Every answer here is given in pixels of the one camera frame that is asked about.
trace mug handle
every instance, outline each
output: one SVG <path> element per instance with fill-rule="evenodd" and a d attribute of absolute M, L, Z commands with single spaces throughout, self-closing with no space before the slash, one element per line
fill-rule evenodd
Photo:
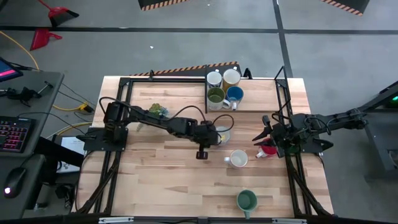
<path fill-rule="evenodd" d="M 261 151 L 261 152 L 259 152 L 259 153 L 256 155 L 256 158 L 257 158 L 257 159 L 260 158 L 260 157 L 267 157 L 267 154 L 266 154 L 265 152 Z"/>
<path fill-rule="evenodd" d="M 231 158 L 229 157 L 224 157 L 224 162 L 231 164 Z"/>
<path fill-rule="evenodd" d="M 232 110 L 236 110 L 236 108 L 238 107 L 238 104 L 236 102 L 233 102 L 232 104 Z"/>
<path fill-rule="evenodd" d="M 243 212 L 245 219 L 250 219 L 250 212 Z"/>
<path fill-rule="evenodd" d="M 228 100 L 224 100 L 223 101 L 223 108 L 230 109 L 231 108 L 231 103 Z"/>

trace red mug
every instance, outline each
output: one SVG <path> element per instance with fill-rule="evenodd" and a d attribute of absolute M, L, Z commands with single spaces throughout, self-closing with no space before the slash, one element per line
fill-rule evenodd
<path fill-rule="evenodd" d="M 256 155 L 256 158 L 274 156 L 277 154 L 277 149 L 274 146 L 260 146 L 258 151 L 259 153 Z"/>

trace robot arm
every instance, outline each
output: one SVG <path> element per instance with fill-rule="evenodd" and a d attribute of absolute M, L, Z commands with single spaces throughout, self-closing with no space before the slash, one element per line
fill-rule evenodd
<path fill-rule="evenodd" d="M 341 128 L 363 129 L 368 124 L 368 121 L 364 119 L 365 115 L 358 109 L 328 116 L 295 114 L 289 118 L 288 124 L 278 122 L 273 126 L 271 126 L 268 116 L 263 116 L 264 131 L 253 141 L 270 135 L 268 141 L 258 142 L 255 146 L 276 146 L 279 157 L 284 157 L 285 153 L 297 152 L 300 147 L 305 149 L 305 152 L 318 153 L 333 146 L 332 142 L 319 139 L 319 134 L 328 133 L 330 135 L 331 131 Z"/>
<path fill-rule="evenodd" d="M 128 113 L 129 116 L 126 119 L 121 119 L 123 113 Z M 219 143 L 219 134 L 211 121 L 201 121 L 198 124 L 197 120 L 191 118 L 167 118 L 150 113 L 139 106 L 127 106 L 117 101 L 109 103 L 105 113 L 105 140 L 109 142 L 121 141 L 121 132 L 131 122 L 155 126 L 166 130 L 177 138 L 185 138 L 198 143 L 200 148 L 197 152 L 197 159 L 207 159 L 208 153 L 204 151 L 204 148 L 209 148 Z"/>

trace red dustpan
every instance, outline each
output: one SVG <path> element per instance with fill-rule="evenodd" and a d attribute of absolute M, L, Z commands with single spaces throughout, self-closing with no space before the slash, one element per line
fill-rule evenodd
<path fill-rule="evenodd" d="M 50 31 L 46 28 L 36 29 L 30 50 L 35 50 L 46 46 L 50 41 L 50 37 L 55 37 L 57 40 L 62 39 L 61 36 L 50 33 Z"/>

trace broom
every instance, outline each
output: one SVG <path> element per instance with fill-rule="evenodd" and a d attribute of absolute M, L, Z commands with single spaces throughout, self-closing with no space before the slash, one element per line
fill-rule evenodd
<path fill-rule="evenodd" d="M 79 16 L 79 14 L 72 12 L 65 7 L 50 7 L 44 3 L 43 0 L 38 1 L 50 10 L 49 19 L 51 21 L 52 27 L 57 27 L 60 24 Z"/>

